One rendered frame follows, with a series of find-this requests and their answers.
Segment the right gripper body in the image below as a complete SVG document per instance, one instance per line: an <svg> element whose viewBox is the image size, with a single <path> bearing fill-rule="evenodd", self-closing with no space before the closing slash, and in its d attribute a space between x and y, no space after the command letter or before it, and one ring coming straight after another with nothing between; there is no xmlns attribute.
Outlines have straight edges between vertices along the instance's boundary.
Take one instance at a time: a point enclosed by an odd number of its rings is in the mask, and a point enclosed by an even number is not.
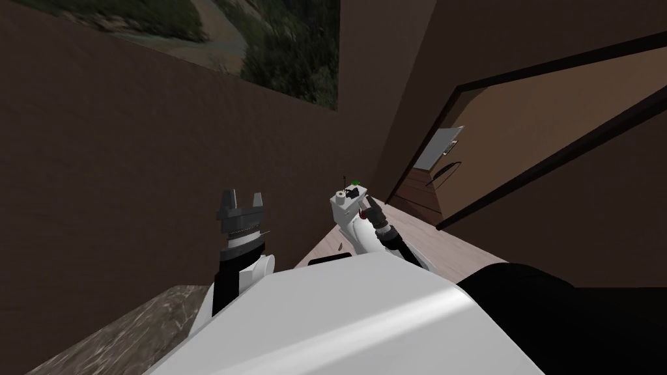
<svg viewBox="0 0 667 375"><path fill-rule="evenodd" d="M366 196L367 207L363 209L365 218L372 224L374 229L383 229L388 225L386 216L384 215L380 205L371 196Z"/></svg>

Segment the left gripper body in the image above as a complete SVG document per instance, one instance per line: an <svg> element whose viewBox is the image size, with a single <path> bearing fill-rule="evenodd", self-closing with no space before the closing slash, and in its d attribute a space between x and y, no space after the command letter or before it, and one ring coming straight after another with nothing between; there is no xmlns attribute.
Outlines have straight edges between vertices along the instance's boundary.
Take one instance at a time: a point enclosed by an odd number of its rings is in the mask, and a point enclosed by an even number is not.
<svg viewBox="0 0 667 375"><path fill-rule="evenodd" d="M221 232L228 238L236 239L259 231L264 218L264 208L220 208L216 219L221 222Z"/></svg>

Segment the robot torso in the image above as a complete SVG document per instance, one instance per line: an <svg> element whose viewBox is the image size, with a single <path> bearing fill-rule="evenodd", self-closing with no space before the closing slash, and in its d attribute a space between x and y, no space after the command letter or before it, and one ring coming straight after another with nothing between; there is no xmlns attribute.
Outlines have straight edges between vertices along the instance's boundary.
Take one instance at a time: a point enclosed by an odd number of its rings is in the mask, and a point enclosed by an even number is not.
<svg viewBox="0 0 667 375"><path fill-rule="evenodd" d="M544 375L455 284L387 253L263 277L145 375Z"/></svg>

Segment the brown door leaf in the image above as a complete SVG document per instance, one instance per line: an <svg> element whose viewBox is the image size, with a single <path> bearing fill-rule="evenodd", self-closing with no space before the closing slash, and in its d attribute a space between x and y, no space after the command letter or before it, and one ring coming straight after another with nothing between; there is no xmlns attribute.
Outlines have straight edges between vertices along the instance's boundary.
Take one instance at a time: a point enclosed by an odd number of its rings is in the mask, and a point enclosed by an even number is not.
<svg viewBox="0 0 667 375"><path fill-rule="evenodd" d="M444 217L667 86L667 47L494 85L459 115L455 166L435 182Z"/></svg>

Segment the landscape picture on wall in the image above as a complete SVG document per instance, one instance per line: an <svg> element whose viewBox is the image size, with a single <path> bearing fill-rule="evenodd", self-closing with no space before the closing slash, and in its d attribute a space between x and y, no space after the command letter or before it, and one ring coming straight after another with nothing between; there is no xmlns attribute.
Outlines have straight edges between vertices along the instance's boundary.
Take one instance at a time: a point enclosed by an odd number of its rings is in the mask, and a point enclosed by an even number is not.
<svg viewBox="0 0 667 375"><path fill-rule="evenodd" d="M329 110L341 0L12 0Z"/></svg>

